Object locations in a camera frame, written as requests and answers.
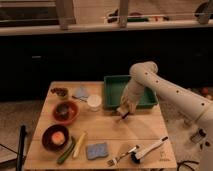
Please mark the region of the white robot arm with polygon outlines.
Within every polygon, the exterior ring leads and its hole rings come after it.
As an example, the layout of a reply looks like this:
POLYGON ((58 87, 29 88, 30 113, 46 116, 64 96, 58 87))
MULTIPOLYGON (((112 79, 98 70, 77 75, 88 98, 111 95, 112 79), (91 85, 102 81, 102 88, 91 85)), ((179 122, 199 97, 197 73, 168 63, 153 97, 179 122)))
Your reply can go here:
POLYGON ((148 87, 176 105, 186 116, 213 134, 213 101, 173 84, 157 75, 158 67, 152 62, 136 63, 130 68, 130 81, 125 86, 117 111, 125 116, 133 113, 148 87))

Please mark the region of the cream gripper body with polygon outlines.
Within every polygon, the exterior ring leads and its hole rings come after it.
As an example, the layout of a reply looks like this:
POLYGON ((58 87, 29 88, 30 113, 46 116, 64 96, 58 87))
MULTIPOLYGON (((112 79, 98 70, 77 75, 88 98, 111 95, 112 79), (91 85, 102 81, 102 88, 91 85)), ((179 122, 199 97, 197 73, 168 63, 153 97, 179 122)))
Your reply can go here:
POLYGON ((133 113, 134 112, 134 104, 131 102, 123 103, 117 108, 117 112, 121 116, 125 116, 127 113, 133 113))

